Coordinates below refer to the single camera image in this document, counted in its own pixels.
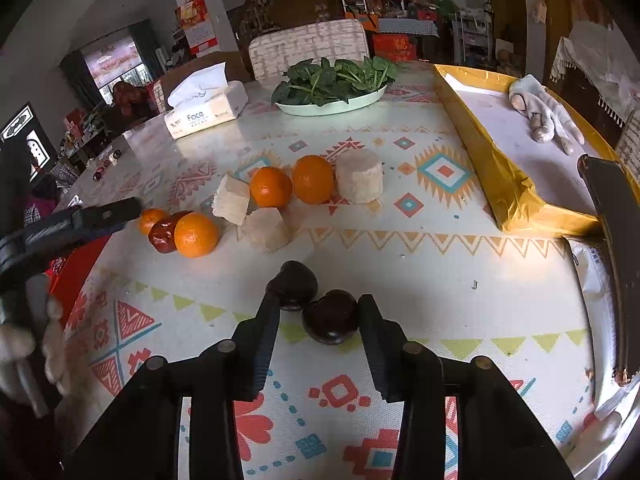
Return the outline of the small orange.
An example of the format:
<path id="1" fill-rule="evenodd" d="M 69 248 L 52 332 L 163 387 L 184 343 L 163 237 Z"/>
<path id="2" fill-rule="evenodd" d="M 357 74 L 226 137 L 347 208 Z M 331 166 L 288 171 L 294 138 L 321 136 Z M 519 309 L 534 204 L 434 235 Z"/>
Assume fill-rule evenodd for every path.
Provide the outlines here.
<path id="1" fill-rule="evenodd" d="M 170 217 L 167 211 L 158 208 L 150 208 L 142 211 L 140 218 L 138 219 L 138 228 L 139 231 L 144 235 L 148 236 L 152 227 L 160 222 L 160 220 L 165 220 Z"/>

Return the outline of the red jujube date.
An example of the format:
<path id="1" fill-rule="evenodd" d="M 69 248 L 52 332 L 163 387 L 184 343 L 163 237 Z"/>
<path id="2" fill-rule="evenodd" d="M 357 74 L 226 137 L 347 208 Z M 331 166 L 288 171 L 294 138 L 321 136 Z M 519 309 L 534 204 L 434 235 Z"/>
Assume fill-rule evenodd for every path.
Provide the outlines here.
<path id="1" fill-rule="evenodd" d="M 177 250 L 175 242 L 175 229 L 177 223 L 190 211 L 178 211 L 168 217 L 158 220 L 150 229 L 148 240 L 160 254 L 170 254 Z"/>

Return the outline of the large orange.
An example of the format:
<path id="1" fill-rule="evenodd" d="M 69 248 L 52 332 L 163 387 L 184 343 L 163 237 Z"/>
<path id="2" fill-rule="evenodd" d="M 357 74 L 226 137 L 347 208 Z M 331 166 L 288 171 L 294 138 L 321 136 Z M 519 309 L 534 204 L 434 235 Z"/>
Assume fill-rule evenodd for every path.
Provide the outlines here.
<path id="1" fill-rule="evenodd" d="M 177 252 L 186 258 L 210 254 L 218 245 L 219 230 L 204 214 L 189 212 L 176 224 L 174 239 Z"/>

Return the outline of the white yam chunk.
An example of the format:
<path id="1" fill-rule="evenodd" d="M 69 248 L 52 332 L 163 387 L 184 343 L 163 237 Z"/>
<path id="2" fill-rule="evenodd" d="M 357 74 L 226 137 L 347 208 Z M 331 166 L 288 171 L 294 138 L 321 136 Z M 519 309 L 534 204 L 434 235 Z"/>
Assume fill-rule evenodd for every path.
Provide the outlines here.
<path id="1" fill-rule="evenodd" d="M 212 213 L 235 226 L 240 226 L 250 204 L 250 186 L 230 174 L 226 174 L 214 195 Z"/>
<path id="2" fill-rule="evenodd" d="M 242 224 L 250 244 L 261 252 L 277 252 L 291 240 L 290 230 L 278 208 L 258 208 Z"/>

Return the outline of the dark plum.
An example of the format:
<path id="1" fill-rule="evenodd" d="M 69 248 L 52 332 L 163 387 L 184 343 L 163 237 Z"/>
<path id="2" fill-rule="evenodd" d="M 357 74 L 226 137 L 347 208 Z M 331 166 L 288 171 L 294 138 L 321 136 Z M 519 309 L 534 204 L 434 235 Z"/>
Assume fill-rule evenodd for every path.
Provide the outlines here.
<path id="1" fill-rule="evenodd" d="M 359 306 L 346 290 L 332 289 L 302 311 L 303 328 L 320 344 L 336 346 L 359 330 Z"/>
<path id="2" fill-rule="evenodd" d="M 318 281 L 308 266 L 290 260 L 282 264 L 268 283 L 266 293 L 277 298 L 281 310 L 299 311 L 316 298 Z"/>

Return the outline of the round white yam cylinder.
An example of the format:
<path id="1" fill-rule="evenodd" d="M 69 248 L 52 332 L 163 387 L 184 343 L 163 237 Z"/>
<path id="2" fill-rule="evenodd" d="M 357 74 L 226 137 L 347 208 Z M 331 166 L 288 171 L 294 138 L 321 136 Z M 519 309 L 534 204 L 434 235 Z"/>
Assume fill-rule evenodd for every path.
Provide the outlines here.
<path id="1" fill-rule="evenodd" d="M 367 204 L 383 193 L 383 165 L 378 154 L 367 148 L 349 150 L 335 162 L 338 192 L 353 204 Z"/>

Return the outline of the red tray box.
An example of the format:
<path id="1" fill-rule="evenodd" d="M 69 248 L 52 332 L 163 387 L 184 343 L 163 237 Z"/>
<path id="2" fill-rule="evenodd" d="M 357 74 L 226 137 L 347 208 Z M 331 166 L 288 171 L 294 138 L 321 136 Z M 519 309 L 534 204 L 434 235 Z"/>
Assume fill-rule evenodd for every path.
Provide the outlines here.
<path id="1" fill-rule="evenodd" d="M 101 236 L 87 245 L 77 247 L 62 258 L 59 266 L 50 267 L 49 292 L 62 307 L 62 327 L 65 327 L 82 286 L 110 238 L 109 235 Z"/>

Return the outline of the white tissue box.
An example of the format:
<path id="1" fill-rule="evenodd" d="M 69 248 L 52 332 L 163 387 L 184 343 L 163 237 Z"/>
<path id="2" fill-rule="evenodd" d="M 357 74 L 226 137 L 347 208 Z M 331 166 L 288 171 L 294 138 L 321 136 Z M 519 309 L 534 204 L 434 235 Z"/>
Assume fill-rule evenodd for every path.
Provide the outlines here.
<path id="1" fill-rule="evenodd" d="M 248 95 L 241 81 L 227 78 L 226 65 L 221 62 L 196 70 L 171 91 L 164 121 L 175 140 L 240 116 Z"/>

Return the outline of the yellow tray box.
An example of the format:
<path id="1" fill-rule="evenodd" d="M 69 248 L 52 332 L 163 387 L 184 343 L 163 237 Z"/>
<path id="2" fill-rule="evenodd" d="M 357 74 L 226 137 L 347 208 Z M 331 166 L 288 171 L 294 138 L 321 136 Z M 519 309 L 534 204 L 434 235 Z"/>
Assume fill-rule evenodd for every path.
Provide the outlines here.
<path id="1" fill-rule="evenodd" d="M 593 236 L 601 232 L 596 208 L 577 171 L 583 154 L 618 159 L 589 122 L 564 107 L 585 145 L 567 155 L 555 142 L 538 143 L 528 120 L 508 99 L 511 76 L 435 64 L 434 85 L 480 180 L 498 228 L 509 234 Z"/>

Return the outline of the patterned table cloth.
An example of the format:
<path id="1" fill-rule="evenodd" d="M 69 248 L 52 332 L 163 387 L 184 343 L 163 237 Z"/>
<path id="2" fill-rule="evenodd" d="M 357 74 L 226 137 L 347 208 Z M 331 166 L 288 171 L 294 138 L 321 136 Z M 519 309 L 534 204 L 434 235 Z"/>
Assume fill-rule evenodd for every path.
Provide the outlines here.
<path id="1" fill-rule="evenodd" d="M 266 252 L 221 223 L 214 251 L 190 259 L 157 252 L 137 226 L 96 259 L 65 327 L 73 393 L 58 413 L 72 452 L 139 366 L 178 361 L 227 338 L 254 315 L 288 260 L 305 263 L 322 292 L 372 295 L 386 318 L 430 350 L 495 361 L 563 454 L 594 422 L 592 344 L 575 261 L 565 240 L 498 229 L 468 154 L 422 63 L 401 66 L 378 102 L 303 118 L 251 84 L 234 122 L 182 140 L 162 118 L 122 139 L 126 153 L 100 180 L 85 172 L 66 204 L 134 196 L 148 208 L 208 214 L 220 180 L 302 157 L 334 162 L 353 150 L 381 159 L 384 190 L 367 205 L 340 196 L 292 200 L 288 244 Z"/>

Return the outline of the white patterned chair back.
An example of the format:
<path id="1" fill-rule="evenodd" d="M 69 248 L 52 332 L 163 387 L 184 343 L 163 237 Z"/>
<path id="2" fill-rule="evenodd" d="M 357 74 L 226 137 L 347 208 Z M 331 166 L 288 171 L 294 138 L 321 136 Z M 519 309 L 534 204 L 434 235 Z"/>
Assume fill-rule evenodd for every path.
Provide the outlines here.
<path id="1" fill-rule="evenodd" d="M 263 81 L 281 76 L 300 61 L 363 61 L 370 53 L 362 25 L 353 18 L 342 18 L 256 37 L 248 46 L 248 56 L 255 79 Z"/>

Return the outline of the plate of green spinach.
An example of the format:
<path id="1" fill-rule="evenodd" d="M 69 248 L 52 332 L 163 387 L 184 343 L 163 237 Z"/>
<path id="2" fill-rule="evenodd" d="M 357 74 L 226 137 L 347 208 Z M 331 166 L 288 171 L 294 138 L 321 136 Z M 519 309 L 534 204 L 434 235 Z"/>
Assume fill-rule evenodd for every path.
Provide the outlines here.
<path id="1" fill-rule="evenodd" d="M 271 103 L 300 117 L 335 115 L 360 110 L 382 98 L 397 78 L 398 67 L 386 58 L 319 63 L 303 60 L 290 66 L 285 81 L 273 90 Z"/>

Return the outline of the white glove in tray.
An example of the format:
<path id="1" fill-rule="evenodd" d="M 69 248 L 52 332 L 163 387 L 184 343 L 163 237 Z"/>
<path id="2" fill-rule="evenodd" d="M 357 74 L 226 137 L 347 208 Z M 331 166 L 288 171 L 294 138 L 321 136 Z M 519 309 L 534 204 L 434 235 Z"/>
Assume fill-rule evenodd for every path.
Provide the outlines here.
<path id="1" fill-rule="evenodd" d="M 514 81 L 510 85 L 508 98 L 514 110 L 527 118 L 535 142 L 543 144 L 556 141 L 567 155 L 574 153 L 575 143 L 585 144 L 584 135 L 564 105 L 532 74 Z"/>

